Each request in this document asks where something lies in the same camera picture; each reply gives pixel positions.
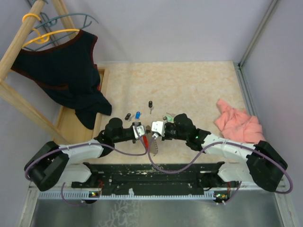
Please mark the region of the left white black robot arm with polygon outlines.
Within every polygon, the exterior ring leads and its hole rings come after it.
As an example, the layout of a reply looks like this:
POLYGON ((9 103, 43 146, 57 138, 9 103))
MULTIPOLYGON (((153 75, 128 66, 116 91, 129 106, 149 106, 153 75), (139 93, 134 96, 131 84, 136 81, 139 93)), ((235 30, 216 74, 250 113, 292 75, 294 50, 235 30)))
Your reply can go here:
POLYGON ((134 122, 123 127, 119 118, 109 120, 99 135, 87 142, 58 145, 50 141, 29 160, 25 166, 25 177, 44 192, 60 183, 79 182, 92 188, 98 184, 98 175, 87 159, 100 158, 115 150, 115 144, 125 141, 143 140, 146 127, 134 122))

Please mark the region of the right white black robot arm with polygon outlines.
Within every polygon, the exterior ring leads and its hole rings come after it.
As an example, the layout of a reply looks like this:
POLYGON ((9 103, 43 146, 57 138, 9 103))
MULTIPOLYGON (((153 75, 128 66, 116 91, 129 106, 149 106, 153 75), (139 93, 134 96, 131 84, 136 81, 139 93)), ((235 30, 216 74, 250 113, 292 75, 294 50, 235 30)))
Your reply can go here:
POLYGON ((241 143, 218 137, 197 128, 184 113, 177 115, 173 122, 163 122, 159 134, 163 140, 183 140, 194 151, 234 160, 222 164, 212 174, 212 183, 217 187, 243 181, 254 182, 268 192, 277 192, 287 169, 287 163, 268 142, 241 143))

